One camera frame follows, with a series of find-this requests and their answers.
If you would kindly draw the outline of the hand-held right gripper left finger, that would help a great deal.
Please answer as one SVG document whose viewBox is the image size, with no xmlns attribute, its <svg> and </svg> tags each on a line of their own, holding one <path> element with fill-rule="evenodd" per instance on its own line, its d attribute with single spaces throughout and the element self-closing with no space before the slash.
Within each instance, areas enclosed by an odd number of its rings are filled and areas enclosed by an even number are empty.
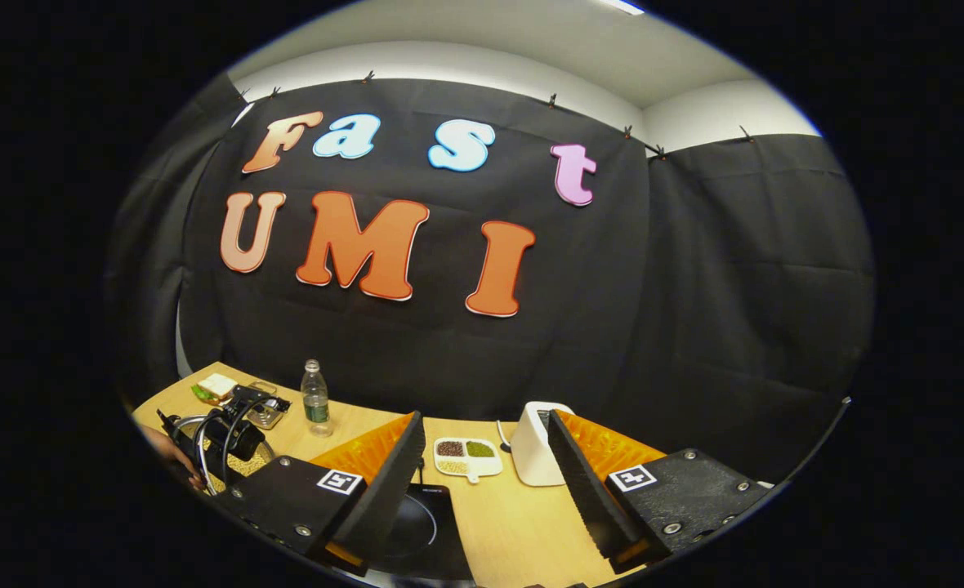
<svg viewBox="0 0 964 588">
<path fill-rule="evenodd" d="M 276 457 L 213 502 L 299 557 L 363 574 L 380 557 L 425 446 L 423 416 L 413 411 L 310 461 Z"/>
</svg>

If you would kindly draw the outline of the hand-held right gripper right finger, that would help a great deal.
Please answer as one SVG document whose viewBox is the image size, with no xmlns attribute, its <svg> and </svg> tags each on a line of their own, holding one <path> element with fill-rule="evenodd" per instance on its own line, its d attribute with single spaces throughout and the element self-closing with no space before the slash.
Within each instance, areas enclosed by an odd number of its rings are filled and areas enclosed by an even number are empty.
<svg viewBox="0 0 964 588">
<path fill-rule="evenodd" d="M 568 411 L 550 412 L 547 439 L 591 540 L 616 573 L 692 550 L 776 488 L 698 449 L 665 453 Z"/>
</svg>

